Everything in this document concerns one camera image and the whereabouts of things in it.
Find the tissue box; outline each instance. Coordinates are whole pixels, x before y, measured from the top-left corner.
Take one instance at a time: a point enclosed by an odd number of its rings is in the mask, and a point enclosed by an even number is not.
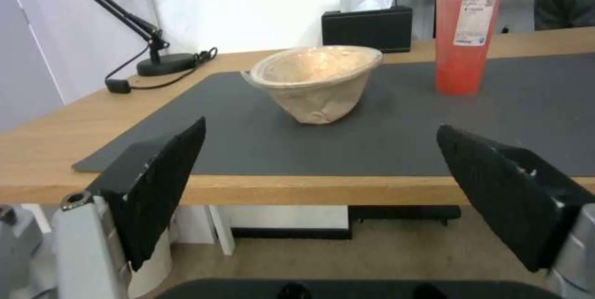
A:
[[[383,53],[411,50],[413,11],[397,6],[365,12],[326,12],[322,16],[323,45],[373,47]]]

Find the beige bowl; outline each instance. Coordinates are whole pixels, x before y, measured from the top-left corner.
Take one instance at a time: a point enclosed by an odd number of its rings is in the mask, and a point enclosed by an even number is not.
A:
[[[298,48],[269,56],[242,75],[297,121],[322,125],[353,109],[382,57],[369,47]]]

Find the desk lamp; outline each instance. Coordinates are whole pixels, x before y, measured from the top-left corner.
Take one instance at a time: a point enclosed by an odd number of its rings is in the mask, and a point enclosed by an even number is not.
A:
[[[112,13],[118,20],[122,21],[128,28],[134,30],[136,34],[140,35],[143,40],[147,42],[147,47],[138,55],[132,57],[125,64],[119,66],[108,76],[106,76],[106,86],[110,92],[128,93],[131,89],[154,89],[164,87],[175,83],[181,78],[192,73],[192,71],[203,64],[204,62],[212,60],[217,55],[217,49],[213,48],[210,51],[202,51],[201,53],[173,53],[170,55],[159,55],[161,49],[170,46],[170,43],[165,41],[162,37],[162,30],[157,26],[148,23],[147,21],[137,17],[136,15],[126,11],[121,6],[116,4],[113,0],[94,0],[100,4],[104,9]],[[136,70],[140,76],[161,76],[164,74],[171,74],[189,70],[189,72],[182,76],[168,81],[167,83],[155,86],[137,87],[131,86],[127,80],[109,79],[113,74],[127,66],[130,62],[138,58],[144,52],[149,50],[150,58],[143,60],[136,65]]]

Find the label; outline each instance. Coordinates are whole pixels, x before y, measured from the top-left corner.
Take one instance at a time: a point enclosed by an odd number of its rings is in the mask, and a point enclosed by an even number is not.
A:
[[[496,0],[462,0],[456,24],[455,46],[485,45]]]

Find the metal bolt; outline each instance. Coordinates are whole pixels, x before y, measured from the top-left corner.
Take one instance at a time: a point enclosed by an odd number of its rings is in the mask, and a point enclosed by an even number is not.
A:
[[[62,199],[62,202],[60,202],[60,208],[62,211],[69,211],[91,202],[93,202],[93,196],[89,191],[85,190],[66,195],[66,197]]]
[[[0,205],[0,221],[6,223],[9,226],[17,223],[17,214],[14,209],[9,205]]]

